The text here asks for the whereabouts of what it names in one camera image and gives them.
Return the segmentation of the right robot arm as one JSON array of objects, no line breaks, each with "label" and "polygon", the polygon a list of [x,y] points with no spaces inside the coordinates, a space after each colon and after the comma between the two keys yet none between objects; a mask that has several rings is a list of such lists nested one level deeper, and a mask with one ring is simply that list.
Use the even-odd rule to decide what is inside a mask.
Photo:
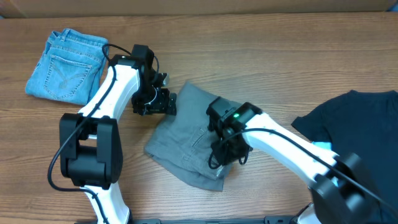
[{"label": "right robot arm", "polygon": [[219,136],[209,159],[224,166],[235,160],[244,163],[252,148],[264,151],[308,185],[315,222],[366,223],[380,205],[388,206],[358,155],[339,156],[314,146],[249,102],[235,108],[218,97],[206,113],[208,129]]}]

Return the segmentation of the grey cotton shorts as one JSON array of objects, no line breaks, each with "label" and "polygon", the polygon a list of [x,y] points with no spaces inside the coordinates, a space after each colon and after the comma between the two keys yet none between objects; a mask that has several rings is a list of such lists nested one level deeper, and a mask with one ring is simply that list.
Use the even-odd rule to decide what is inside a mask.
[{"label": "grey cotton shorts", "polygon": [[144,152],[188,185],[222,191],[232,165],[210,169],[211,143],[218,140],[208,130],[206,110],[217,98],[186,82],[177,95],[177,114],[167,115],[144,146]]}]

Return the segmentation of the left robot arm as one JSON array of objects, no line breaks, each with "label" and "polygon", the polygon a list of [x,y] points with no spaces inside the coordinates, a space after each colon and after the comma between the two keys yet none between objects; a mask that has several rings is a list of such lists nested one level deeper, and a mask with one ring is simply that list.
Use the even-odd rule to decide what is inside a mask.
[{"label": "left robot arm", "polygon": [[153,68],[159,61],[148,46],[136,44],[107,61],[108,74],[96,95],[76,114],[61,117],[60,148],[47,178],[53,189],[65,191],[52,180],[55,162],[60,161],[62,175],[74,185],[71,191],[89,198],[96,223],[126,224],[133,218],[118,183],[123,168],[119,119],[128,103],[141,116],[175,116],[177,96],[166,88],[168,73]]}]

